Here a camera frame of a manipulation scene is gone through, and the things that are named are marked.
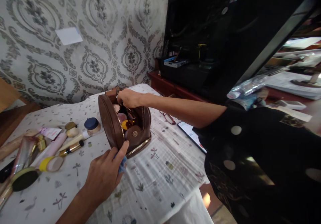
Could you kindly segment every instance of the eyeglasses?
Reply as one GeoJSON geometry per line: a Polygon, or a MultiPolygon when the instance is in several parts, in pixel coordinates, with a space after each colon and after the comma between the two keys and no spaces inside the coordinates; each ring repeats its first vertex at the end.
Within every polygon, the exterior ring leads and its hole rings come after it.
{"type": "Polygon", "coordinates": [[[175,124],[176,124],[176,122],[174,121],[174,119],[172,118],[172,116],[170,116],[169,114],[166,114],[165,112],[162,112],[162,111],[160,111],[160,110],[159,110],[159,112],[165,117],[165,120],[166,120],[168,123],[170,123],[170,124],[172,124],[172,125],[175,125],[175,124]]]}

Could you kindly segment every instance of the smartphone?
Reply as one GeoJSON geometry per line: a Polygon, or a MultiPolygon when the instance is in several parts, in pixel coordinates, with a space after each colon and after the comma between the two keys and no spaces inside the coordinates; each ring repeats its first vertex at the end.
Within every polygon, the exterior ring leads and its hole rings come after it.
{"type": "Polygon", "coordinates": [[[206,149],[201,145],[198,135],[192,130],[193,126],[185,122],[180,122],[177,125],[194,142],[194,144],[200,148],[201,151],[203,151],[205,154],[207,153],[206,149]]]}

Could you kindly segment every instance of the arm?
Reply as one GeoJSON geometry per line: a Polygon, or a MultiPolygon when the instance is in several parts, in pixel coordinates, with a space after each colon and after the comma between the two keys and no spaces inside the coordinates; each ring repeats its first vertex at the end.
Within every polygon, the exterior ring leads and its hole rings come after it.
{"type": "Polygon", "coordinates": [[[172,115],[196,128],[203,128],[216,120],[226,110],[225,106],[194,100],[156,96],[151,93],[141,94],[124,89],[118,93],[118,103],[135,108],[147,106],[172,115]]]}
{"type": "Polygon", "coordinates": [[[118,169],[128,147],[129,141],[125,141],[119,151],[113,147],[92,160],[85,185],[56,224],[86,223],[96,208],[111,195],[120,183],[123,173],[118,174],[118,169]]]}

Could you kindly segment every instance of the white polka dot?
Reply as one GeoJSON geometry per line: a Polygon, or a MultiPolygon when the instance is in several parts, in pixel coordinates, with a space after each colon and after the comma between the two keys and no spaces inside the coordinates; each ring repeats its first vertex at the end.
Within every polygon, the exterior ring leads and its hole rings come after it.
{"type": "Polygon", "coordinates": [[[240,126],[238,126],[238,125],[233,126],[231,128],[231,132],[232,132],[233,135],[239,135],[241,133],[241,131],[242,131],[242,128],[240,126]]]}
{"type": "Polygon", "coordinates": [[[239,206],[238,206],[238,210],[240,211],[240,213],[241,213],[243,216],[249,217],[249,215],[248,215],[247,211],[245,210],[244,206],[239,205],[239,206]]]}
{"type": "Polygon", "coordinates": [[[321,170],[314,169],[314,168],[308,168],[305,170],[305,174],[308,177],[310,177],[312,180],[315,180],[315,181],[321,183],[321,170]]]}
{"type": "Polygon", "coordinates": [[[228,168],[229,170],[233,171],[235,170],[235,163],[231,160],[225,160],[223,161],[223,164],[226,168],[228,168]]]}

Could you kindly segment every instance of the blue sponge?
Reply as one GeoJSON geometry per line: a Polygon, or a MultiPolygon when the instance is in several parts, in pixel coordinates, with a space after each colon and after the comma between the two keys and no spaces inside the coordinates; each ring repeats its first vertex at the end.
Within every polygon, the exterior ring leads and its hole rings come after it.
{"type": "Polygon", "coordinates": [[[127,157],[124,157],[123,160],[120,163],[119,169],[118,169],[118,174],[122,173],[125,171],[125,163],[127,161],[127,157]]]}

